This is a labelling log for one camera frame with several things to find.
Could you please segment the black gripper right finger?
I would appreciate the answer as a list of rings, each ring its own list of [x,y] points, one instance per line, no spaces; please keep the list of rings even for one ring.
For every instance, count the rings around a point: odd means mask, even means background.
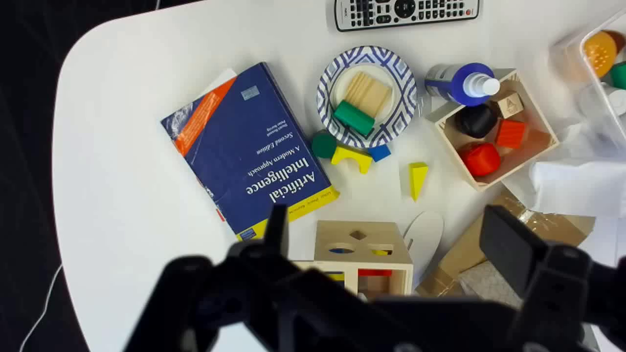
[[[626,349],[626,257],[594,261],[569,244],[545,244],[531,261],[529,281],[518,290],[520,310],[506,335],[518,352],[588,352],[582,324],[594,324]]]

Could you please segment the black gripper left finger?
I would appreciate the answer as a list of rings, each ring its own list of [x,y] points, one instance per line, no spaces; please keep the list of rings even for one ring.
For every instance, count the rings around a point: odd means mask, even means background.
[[[259,240],[234,242],[224,259],[169,259],[125,341],[125,352],[211,352],[242,324],[267,352],[363,352],[361,300],[318,269],[285,257],[287,206],[273,204]]]

